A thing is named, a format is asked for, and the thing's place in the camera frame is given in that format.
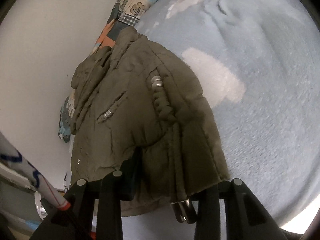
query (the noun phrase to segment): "jacket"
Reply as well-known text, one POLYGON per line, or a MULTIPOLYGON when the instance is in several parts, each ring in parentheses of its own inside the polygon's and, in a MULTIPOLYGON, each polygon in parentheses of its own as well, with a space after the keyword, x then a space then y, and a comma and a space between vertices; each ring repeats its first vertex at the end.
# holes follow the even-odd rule
POLYGON ((71 170, 102 179, 143 149, 142 181, 123 216, 149 212, 229 179, 219 133, 190 67, 133 27, 76 69, 71 170))

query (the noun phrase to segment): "white wall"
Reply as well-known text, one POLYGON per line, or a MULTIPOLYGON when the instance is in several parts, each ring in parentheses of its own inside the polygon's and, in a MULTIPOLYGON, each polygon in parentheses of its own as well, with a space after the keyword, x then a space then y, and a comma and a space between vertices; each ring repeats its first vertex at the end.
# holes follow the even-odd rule
POLYGON ((70 167, 60 107, 115 0, 18 0, 0 25, 0 130, 57 188, 70 167))

